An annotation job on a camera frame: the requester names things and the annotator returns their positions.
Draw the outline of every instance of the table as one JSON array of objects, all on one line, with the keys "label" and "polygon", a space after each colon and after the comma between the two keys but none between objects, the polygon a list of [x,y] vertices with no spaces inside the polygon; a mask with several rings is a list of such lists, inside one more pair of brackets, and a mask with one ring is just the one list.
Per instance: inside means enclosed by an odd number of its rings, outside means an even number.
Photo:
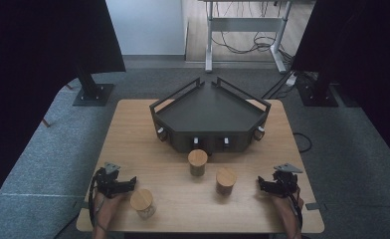
[{"label": "table", "polygon": [[[272,104],[261,141],[252,141],[241,153],[214,153],[205,174],[192,176],[188,153],[177,153],[161,142],[155,133],[149,105],[155,100],[122,100],[117,104],[97,163],[106,161],[121,167],[118,181],[137,176],[136,189],[152,192],[155,214],[142,220],[130,207],[130,195],[120,204],[111,224],[113,231],[128,232],[197,232],[197,233],[282,233],[283,226],[269,195],[259,189],[257,177],[272,181],[273,166],[290,163],[304,171],[283,104]],[[216,172],[231,167],[238,175],[230,196],[216,190]],[[306,173],[298,175],[300,196],[305,203],[315,202]],[[324,229],[319,210],[303,208],[304,233]],[[93,228],[87,209],[77,221],[81,231]]]},{"label": "table", "polygon": [[208,20],[208,35],[207,49],[205,52],[205,71],[212,72],[213,68],[213,49],[212,49],[212,32],[276,32],[276,40],[270,47],[270,51],[276,62],[280,73],[287,71],[283,63],[283,56],[279,52],[280,43],[282,42],[283,33],[285,32],[286,23],[289,19],[289,12],[292,7],[292,0],[286,0],[286,12],[282,18],[214,18],[213,3],[214,2],[232,2],[229,0],[199,0],[209,3],[207,20]]}]

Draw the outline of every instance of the metal stand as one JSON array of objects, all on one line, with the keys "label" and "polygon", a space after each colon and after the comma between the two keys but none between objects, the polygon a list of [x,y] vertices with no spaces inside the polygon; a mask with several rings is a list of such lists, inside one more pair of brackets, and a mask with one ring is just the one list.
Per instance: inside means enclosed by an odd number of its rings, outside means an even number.
[{"label": "metal stand", "polygon": [[327,81],[318,79],[312,84],[296,81],[296,87],[306,107],[338,107]]},{"label": "metal stand", "polygon": [[271,46],[271,52],[279,72],[284,74],[288,71],[283,63],[283,56],[279,52],[279,47],[289,18],[289,12],[291,11],[291,0],[288,1],[285,15],[282,18],[214,18],[213,1],[206,1],[209,2],[209,10],[207,12],[208,39],[205,52],[206,73],[213,71],[212,32],[276,32],[277,36]]},{"label": "metal stand", "polygon": [[81,64],[75,63],[75,69],[83,88],[73,103],[74,107],[104,107],[114,84],[96,84],[90,73]]}]

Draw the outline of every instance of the white wall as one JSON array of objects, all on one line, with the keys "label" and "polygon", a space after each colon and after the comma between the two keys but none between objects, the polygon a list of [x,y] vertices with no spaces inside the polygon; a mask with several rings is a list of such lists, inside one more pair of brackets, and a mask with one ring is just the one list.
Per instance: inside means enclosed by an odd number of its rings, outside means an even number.
[{"label": "white wall", "polygon": [[184,45],[186,46],[186,37],[187,37],[187,31],[188,31],[188,21],[189,21],[189,1],[195,1],[195,0],[181,0],[182,1],[182,19],[183,19],[183,34],[184,34]]},{"label": "white wall", "polygon": [[182,0],[106,0],[123,55],[184,55]]}]

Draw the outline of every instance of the black panel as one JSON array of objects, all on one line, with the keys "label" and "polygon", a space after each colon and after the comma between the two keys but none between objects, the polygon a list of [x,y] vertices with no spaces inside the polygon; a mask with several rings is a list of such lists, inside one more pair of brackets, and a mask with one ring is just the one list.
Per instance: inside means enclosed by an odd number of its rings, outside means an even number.
[{"label": "black panel", "polygon": [[[319,72],[322,90],[339,82],[390,147],[390,1],[355,2],[349,18],[351,1],[316,1],[292,69]],[[338,37],[326,34],[328,21]]]},{"label": "black panel", "polygon": [[0,1],[0,186],[59,89],[89,73],[124,71],[103,0]]}]

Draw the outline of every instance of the cable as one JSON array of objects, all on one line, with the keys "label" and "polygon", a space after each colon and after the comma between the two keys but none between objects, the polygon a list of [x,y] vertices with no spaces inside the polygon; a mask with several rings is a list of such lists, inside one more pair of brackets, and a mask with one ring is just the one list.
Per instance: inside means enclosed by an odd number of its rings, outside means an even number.
[{"label": "cable", "polygon": [[[233,3],[234,3],[234,2],[231,2],[231,3],[229,4],[229,6],[228,6],[227,9],[226,9],[226,12],[225,12],[225,15],[224,15],[224,16],[227,15],[227,13],[228,13],[228,11],[229,11],[229,9],[230,9],[230,7],[232,6]],[[219,11],[218,2],[216,2],[215,8],[216,8],[216,11],[217,11],[217,17],[220,17],[220,11]],[[265,16],[266,16],[266,14],[267,14],[267,8],[268,8],[268,2],[267,2],[267,5],[266,5],[265,8],[264,8],[264,2],[263,2],[262,5],[261,5],[261,12],[262,12],[261,17],[265,17]],[[251,12],[251,17],[253,17],[250,3],[249,3],[249,9],[250,9],[250,12]],[[280,2],[278,17],[280,17],[281,10],[282,10],[282,2]],[[206,11],[207,16],[208,16],[207,3],[205,4],[205,11]],[[244,3],[242,3],[242,17],[243,17],[243,12],[244,12],[244,11],[245,11],[245,7],[244,7]],[[237,15],[239,15],[239,2],[238,2],[238,6],[237,6]],[[254,41],[254,45],[253,45],[253,46],[251,47],[251,49],[249,49],[249,50],[238,50],[238,49],[236,49],[236,48],[231,47],[230,45],[228,45],[227,42],[226,42],[226,39],[225,39],[225,37],[224,37],[224,35],[227,34],[227,33],[224,33],[224,32],[221,32],[223,44],[222,44],[222,43],[218,43],[216,40],[214,40],[213,37],[211,37],[211,40],[212,40],[215,44],[217,44],[218,46],[226,47],[230,52],[235,53],[235,54],[247,54],[247,53],[250,53],[250,52],[253,52],[253,51],[256,51],[256,50],[258,50],[259,52],[268,51],[268,50],[270,49],[271,45],[276,41],[277,33],[276,33],[276,35],[275,35],[274,38],[267,37],[267,36],[265,36],[265,37],[258,37],[258,34],[259,34],[259,33],[260,33],[260,32],[257,32],[257,34],[254,36],[254,40],[253,40],[253,41]],[[259,39],[270,39],[270,40],[273,40],[273,42],[270,43],[270,44],[269,44],[269,43],[259,43],[259,42],[258,42]],[[293,57],[290,56],[289,54],[287,54],[287,53],[285,52],[285,49],[284,49],[284,47],[283,47],[282,44],[281,44],[281,47],[282,47],[282,50],[279,49],[279,51],[280,51],[280,52],[282,53],[282,55],[284,56],[284,59],[285,59],[285,60],[284,60],[284,63],[285,63],[285,64],[291,63]]]},{"label": "cable", "polygon": [[293,213],[297,217],[298,226],[301,229],[301,227],[303,225],[303,217],[301,215],[301,209],[299,207],[298,201],[293,197],[292,194],[289,194],[289,198],[292,201],[291,206],[292,206],[292,209],[294,209]]},{"label": "cable", "polygon": [[310,138],[309,138],[308,136],[304,135],[304,134],[301,133],[301,132],[294,132],[293,135],[302,136],[302,137],[306,138],[306,140],[309,142],[309,146],[308,146],[306,149],[300,149],[300,150],[299,150],[300,153],[309,151],[309,150],[312,148],[312,141],[310,140]]},{"label": "cable", "polygon": [[291,86],[291,87],[289,87],[289,89],[288,89],[287,91],[279,92],[279,93],[277,94],[277,96],[276,96],[276,100],[277,100],[277,99],[283,99],[283,98],[287,97],[288,94],[289,94],[293,89],[294,89],[294,85]]},{"label": "cable", "polygon": [[[287,79],[293,74],[293,71],[291,71],[291,73],[289,74],[289,76],[287,77]],[[282,87],[286,84],[286,82],[283,82],[282,84],[280,84],[280,86],[270,95],[269,99],[272,98],[273,95],[275,95],[276,93],[279,93],[279,90],[282,89]]]},{"label": "cable", "polygon": [[99,228],[101,228],[101,230],[103,230],[105,233],[107,233],[107,228],[104,228],[103,226],[101,226],[99,223],[98,223],[98,213],[99,211],[101,210],[102,206],[104,205],[104,200],[105,200],[105,196],[103,195],[102,196],[102,201],[101,203],[99,204],[99,206],[97,206],[96,208],[96,214],[94,215],[94,222],[95,222],[95,227],[98,226]]},{"label": "cable", "polygon": [[[273,88],[275,88],[276,86],[278,86],[285,78],[288,78],[288,76],[291,76],[293,74],[293,71],[288,71],[282,78],[279,79],[279,81],[273,85],[262,97],[261,99],[264,99],[266,97],[266,95],[271,92],[273,90]],[[275,91],[274,93],[272,93],[272,95],[268,98],[268,100],[277,92]]]},{"label": "cable", "polygon": [[90,184],[90,195],[89,195],[89,212],[90,212],[90,221],[91,225],[94,227],[94,199],[93,199],[93,192],[95,190],[95,183],[96,178],[99,170],[96,172],[96,174],[93,176],[93,179]]}]

